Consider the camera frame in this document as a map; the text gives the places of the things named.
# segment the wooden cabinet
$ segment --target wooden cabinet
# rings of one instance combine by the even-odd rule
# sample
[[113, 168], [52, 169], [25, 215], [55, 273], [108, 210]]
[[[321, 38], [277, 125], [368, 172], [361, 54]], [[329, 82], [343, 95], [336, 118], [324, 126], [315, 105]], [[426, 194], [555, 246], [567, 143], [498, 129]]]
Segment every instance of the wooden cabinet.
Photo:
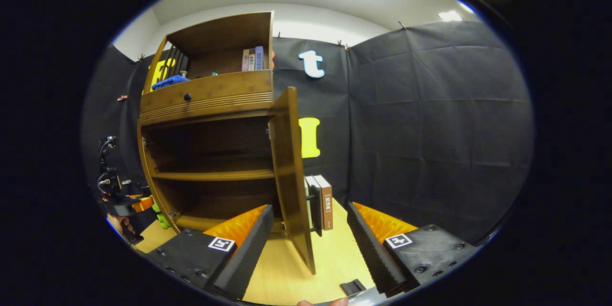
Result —
[[[207, 230], [271, 204], [273, 231], [286, 230], [314, 274], [297, 90], [288, 87], [273, 101], [270, 69], [240, 71], [242, 50], [254, 46], [264, 46], [264, 66], [271, 66], [272, 20], [271, 12], [243, 14], [164, 38], [152, 68], [167, 41], [188, 58], [188, 77], [209, 69], [226, 73], [155, 91], [145, 84], [139, 151], [151, 193], [175, 231]], [[232, 31], [246, 30], [239, 23], [258, 29], [242, 36]]]

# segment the blue cloth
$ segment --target blue cloth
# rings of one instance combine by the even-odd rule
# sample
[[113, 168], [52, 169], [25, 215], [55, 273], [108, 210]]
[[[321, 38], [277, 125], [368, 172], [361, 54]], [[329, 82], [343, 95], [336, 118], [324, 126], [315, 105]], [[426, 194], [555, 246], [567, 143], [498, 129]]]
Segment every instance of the blue cloth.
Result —
[[180, 82], [186, 82], [186, 81], [189, 81], [189, 79], [181, 75], [175, 75], [175, 76], [169, 77], [166, 80], [162, 80], [160, 82], [155, 83], [153, 86], [151, 86], [151, 88], [153, 88], [153, 90], [157, 90], [158, 88], [162, 88], [162, 87], [166, 87], [166, 86], [170, 86], [174, 84], [179, 84]]

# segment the cabinet door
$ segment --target cabinet door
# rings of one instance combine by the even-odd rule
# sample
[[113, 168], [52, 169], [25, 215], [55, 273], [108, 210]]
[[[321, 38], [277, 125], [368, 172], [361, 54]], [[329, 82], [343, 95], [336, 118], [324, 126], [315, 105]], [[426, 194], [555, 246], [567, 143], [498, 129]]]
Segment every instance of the cabinet door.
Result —
[[288, 87], [274, 102], [269, 114], [274, 175], [284, 227], [306, 267], [315, 275], [315, 258], [304, 190], [302, 140], [297, 124], [297, 88]]

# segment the light wood floor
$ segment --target light wood floor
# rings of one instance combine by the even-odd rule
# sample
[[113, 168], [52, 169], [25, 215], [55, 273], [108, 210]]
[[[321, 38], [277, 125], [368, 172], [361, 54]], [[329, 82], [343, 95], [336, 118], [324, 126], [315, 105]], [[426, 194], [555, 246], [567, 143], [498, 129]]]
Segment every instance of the light wood floor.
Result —
[[[148, 253], [175, 236], [156, 221], [142, 232], [144, 240], [136, 247]], [[327, 302], [345, 293], [340, 284], [356, 278], [365, 288], [374, 287], [361, 253], [346, 223], [346, 210], [334, 200], [334, 229], [323, 236], [311, 233], [315, 267], [312, 275], [299, 258], [291, 241], [271, 234], [253, 271], [244, 300], [268, 305], [295, 305], [300, 300], [313, 304]]]

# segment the ceiling light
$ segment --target ceiling light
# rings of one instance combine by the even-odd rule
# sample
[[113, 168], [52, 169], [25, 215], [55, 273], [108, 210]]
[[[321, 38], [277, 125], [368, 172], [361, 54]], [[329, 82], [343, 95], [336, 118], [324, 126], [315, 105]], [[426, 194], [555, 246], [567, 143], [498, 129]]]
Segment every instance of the ceiling light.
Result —
[[459, 1], [459, 5], [461, 5], [461, 7], [467, 12], [474, 13], [474, 11], [470, 7], [468, 7], [465, 3]]
[[461, 18], [459, 13], [457, 13], [457, 11], [442, 12], [442, 13], [439, 13], [437, 16], [440, 17], [440, 19], [444, 20], [445, 22], [463, 20], [463, 18]]

